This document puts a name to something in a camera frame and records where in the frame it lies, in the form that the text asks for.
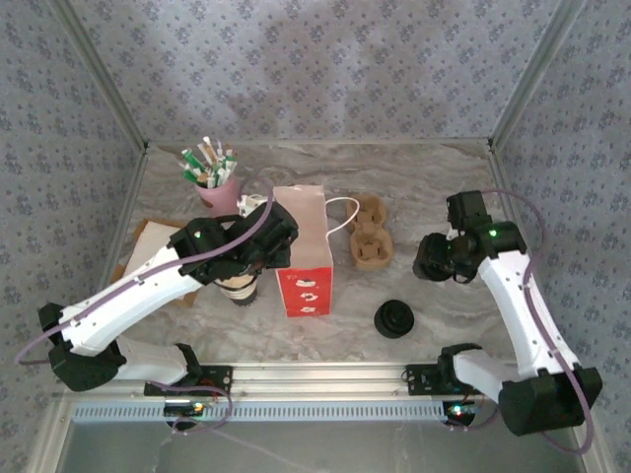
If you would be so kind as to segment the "pink straw holder cup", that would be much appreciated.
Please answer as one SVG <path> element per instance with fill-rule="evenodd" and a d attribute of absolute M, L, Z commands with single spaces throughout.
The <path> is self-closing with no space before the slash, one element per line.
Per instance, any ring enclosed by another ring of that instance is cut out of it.
<path fill-rule="evenodd" d="M 240 184 L 234 176 L 231 176 L 226 183 L 219 187 L 209 189 L 196 185 L 195 190 L 211 217 L 216 218 L 239 213 Z"/>

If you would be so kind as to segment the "black plastic cup lid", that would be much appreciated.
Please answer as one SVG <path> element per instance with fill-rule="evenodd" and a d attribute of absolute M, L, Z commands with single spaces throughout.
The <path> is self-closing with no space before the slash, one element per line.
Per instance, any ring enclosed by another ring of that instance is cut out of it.
<path fill-rule="evenodd" d="M 447 246 L 448 244 L 431 243 L 427 236 L 424 236 L 418 247 L 414 263 L 423 262 L 437 266 L 445 265 L 448 257 Z"/>

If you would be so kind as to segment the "red white paper bag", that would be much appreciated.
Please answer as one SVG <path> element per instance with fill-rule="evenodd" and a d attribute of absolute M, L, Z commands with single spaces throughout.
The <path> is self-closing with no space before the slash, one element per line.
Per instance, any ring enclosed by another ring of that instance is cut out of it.
<path fill-rule="evenodd" d="M 298 224 L 298 237 L 291 244 L 290 266 L 276 271 L 286 314 L 289 317 L 329 315 L 333 293 L 329 236 L 357 216 L 359 201 L 348 197 L 350 216 L 344 225 L 331 229 L 326 207 L 340 199 L 326 198 L 321 185 L 277 186 L 274 197 Z"/>

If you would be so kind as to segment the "left controller board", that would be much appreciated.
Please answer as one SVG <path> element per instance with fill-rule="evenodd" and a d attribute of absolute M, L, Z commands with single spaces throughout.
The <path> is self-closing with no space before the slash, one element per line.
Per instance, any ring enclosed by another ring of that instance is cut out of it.
<path fill-rule="evenodd" d="M 202 402 L 173 399 L 165 402 L 163 413 L 165 417 L 193 418 L 202 416 L 205 409 L 206 406 Z"/>

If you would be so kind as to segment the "white napkin stack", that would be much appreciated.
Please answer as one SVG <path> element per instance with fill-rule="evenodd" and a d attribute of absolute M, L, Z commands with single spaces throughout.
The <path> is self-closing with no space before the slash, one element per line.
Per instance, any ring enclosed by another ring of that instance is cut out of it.
<path fill-rule="evenodd" d="M 182 227 L 183 223 L 143 220 L 134 233 L 134 246 L 123 275 L 129 275 L 151 259 Z"/>

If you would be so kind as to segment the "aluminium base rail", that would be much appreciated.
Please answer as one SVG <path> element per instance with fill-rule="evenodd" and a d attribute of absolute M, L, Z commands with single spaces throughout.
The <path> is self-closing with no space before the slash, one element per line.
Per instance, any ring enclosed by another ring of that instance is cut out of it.
<path fill-rule="evenodd" d="M 100 392 L 108 386 L 145 388 L 165 394 L 177 387 L 217 387 L 237 400 L 367 400 L 425 396 L 457 399 L 464 394 L 411 395 L 406 366 L 398 363 L 236 363 L 185 366 L 180 370 L 156 368 L 104 371 L 96 366 L 64 369 L 58 377 L 72 393 Z"/>

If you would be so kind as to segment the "stack of paper cups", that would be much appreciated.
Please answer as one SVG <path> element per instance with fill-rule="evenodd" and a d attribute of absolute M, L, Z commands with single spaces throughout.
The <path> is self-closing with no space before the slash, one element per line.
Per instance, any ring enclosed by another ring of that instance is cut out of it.
<path fill-rule="evenodd" d="M 252 304 L 257 297 L 256 280 L 256 275 L 246 274 L 226 280 L 217 279 L 214 284 L 235 305 L 247 306 Z"/>

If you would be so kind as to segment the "right controller board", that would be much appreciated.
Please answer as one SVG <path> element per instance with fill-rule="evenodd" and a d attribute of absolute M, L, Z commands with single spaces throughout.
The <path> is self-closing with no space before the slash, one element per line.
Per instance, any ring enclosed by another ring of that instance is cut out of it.
<path fill-rule="evenodd" d="M 443 403 L 444 413 L 450 421 L 470 423 L 479 411 L 473 401 L 447 401 Z"/>

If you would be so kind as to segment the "controller board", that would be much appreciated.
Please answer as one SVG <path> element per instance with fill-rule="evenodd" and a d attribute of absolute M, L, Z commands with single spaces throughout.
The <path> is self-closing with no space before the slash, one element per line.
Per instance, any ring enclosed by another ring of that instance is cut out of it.
<path fill-rule="evenodd" d="M 165 417 L 193 418 L 202 416 L 205 409 L 206 406 L 202 402 L 173 399 L 165 402 L 163 413 Z"/>
<path fill-rule="evenodd" d="M 450 421 L 470 423 L 479 411 L 473 401 L 447 401 L 443 403 L 444 413 Z"/>

